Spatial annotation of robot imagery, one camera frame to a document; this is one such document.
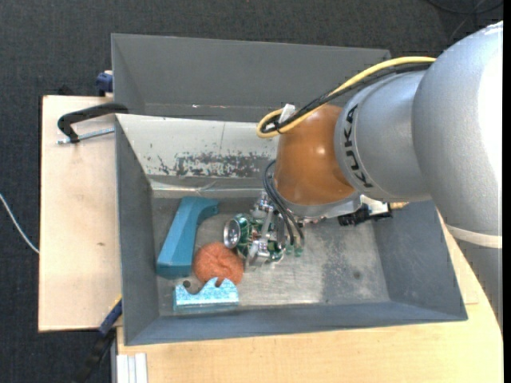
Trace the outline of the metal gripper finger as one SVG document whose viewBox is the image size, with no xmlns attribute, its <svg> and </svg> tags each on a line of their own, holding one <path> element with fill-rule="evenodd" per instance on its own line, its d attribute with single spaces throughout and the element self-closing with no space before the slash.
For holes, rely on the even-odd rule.
<svg viewBox="0 0 511 383">
<path fill-rule="evenodd" d="M 269 206 L 266 199 L 259 199 L 254 203 L 253 208 L 250 210 L 252 222 L 260 225 L 264 224 L 268 216 Z"/>
<path fill-rule="evenodd" d="M 248 247 L 245 257 L 246 269 L 259 269 L 271 259 L 271 253 L 268 250 L 267 240 L 255 240 Z"/>
</svg>

